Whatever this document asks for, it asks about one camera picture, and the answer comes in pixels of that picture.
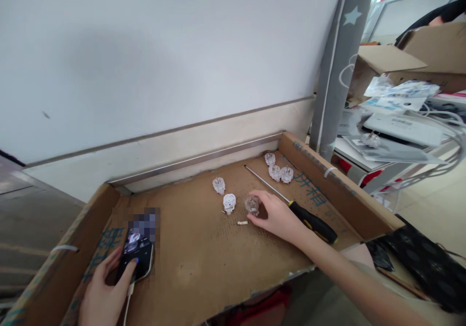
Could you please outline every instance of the charging cable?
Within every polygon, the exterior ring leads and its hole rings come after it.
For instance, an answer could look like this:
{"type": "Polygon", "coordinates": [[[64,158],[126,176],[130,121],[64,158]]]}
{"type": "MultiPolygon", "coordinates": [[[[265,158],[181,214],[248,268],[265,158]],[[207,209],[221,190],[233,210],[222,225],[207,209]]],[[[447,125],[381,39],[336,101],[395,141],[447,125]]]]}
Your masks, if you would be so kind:
{"type": "Polygon", "coordinates": [[[134,292],[134,283],[136,282],[136,274],[133,274],[131,276],[131,283],[130,286],[128,287],[128,300],[126,302],[126,311],[125,311],[125,318],[123,319],[123,326],[126,326],[126,317],[128,316],[128,308],[130,306],[130,299],[131,295],[134,292]]]}

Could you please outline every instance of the star sticker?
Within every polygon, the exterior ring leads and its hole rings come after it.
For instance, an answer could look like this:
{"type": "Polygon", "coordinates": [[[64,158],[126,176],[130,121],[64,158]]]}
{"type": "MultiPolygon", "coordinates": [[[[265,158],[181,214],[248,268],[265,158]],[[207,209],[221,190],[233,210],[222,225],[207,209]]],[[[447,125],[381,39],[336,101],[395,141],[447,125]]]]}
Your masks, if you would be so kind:
{"type": "Polygon", "coordinates": [[[343,24],[343,26],[345,26],[346,24],[356,24],[356,20],[358,19],[358,17],[360,17],[363,13],[360,13],[358,12],[358,6],[356,5],[356,7],[353,9],[353,11],[351,13],[347,13],[345,14],[345,23],[343,24]]]}

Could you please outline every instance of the cardboard box on shelf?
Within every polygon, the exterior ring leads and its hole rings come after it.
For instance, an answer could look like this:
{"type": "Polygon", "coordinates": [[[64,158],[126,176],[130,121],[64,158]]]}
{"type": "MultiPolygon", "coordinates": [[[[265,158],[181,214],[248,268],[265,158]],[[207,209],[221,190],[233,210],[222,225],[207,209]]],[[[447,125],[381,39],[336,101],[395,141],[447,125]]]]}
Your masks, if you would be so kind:
{"type": "MultiPolygon", "coordinates": [[[[403,223],[331,164],[289,132],[275,151],[280,167],[290,166],[290,184],[274,185],[322,218],[339,235],[341,251],[389,233],[403,223]]],[[[96,266],[123,245],[128,221],[147,208],[161,213],[160,242],[148,278],[137,282],[128,313],[130,325],[199,325],[258,292],[313,269],[297,248],[250,224],[242,205],[252,189],[267,187],[247,164],[269,179],[263,157],[207,171],[193,178],[132,196],[102,185],[59,245],[77,252],[50,254],[15,306],[7,325],[77,324],[79,307],[96,266]],[[231,216],[222,213],[223,196],[212,180],[221,176],[237,197],[231,216]]]]}
{"type": "Polygon", "coordinates": [[[383,73],[419,69],[427,65],[413,55],[391,45],[360,46],[348,94],[359,103],[364,97],[372,78],[383,73]]]}
{"type": "Polygon", "coordinates": [[[427,66],[390,74],[395,84],[415,79],[437,84],[444,93],[466,89],[466,22],[420,27],[407,33],[399,48],[427,66]]]}

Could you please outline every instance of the smartphone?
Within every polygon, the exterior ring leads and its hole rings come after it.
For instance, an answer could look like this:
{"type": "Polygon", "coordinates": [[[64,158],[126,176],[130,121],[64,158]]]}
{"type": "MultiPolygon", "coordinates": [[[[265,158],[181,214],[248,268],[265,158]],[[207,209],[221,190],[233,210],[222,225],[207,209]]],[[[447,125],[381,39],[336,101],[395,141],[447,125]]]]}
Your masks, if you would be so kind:
{"type": "Polygon", "coordinates": [[[140,233],[136,232],[133,228],[128,229],[126,235],[125,246],[123,247],[123,254],[121,255],[120,264],[116,271],[117,283],[123,272],[125,271],[126,265],[134,258],[139,258],[138,264],[134,271],[135,281],[140,280],[149,275],[152,269],[152,263],[154,260],[154,245],[149,239],[140,233]]]}

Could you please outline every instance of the cardboard flap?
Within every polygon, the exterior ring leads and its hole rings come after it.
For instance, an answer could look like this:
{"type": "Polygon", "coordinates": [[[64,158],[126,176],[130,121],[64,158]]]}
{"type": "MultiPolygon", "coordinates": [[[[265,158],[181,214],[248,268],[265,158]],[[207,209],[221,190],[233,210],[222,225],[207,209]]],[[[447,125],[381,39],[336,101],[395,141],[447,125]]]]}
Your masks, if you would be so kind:
{"type": "Polygon", "coordinates": [[[466,22],[418,28],[403,44],[405,53],[427,64],[417,71],[466,74],[466,22]]]}
{"type": "Polygon", "coordinates": [[[75,246],[78,251],[50,253],[5,316],[5,325],[58,325],[61,322],[119,198],[119,192],[110,185],[99,187],[58,243],[75,246]]]}
{"type": "Polygon", "coordinates": [[[342,172],[325,172],[332,165],[290,132],[282,134],[279,150],[308,176],[366,241],[390,233],[404,223],[342,172]]]}
{"type": "Polygon", "coordinates": [[[359,57],[379,75],[382,73],[420,69],[427,64],[394,46],[360,46],[359,57]]]}

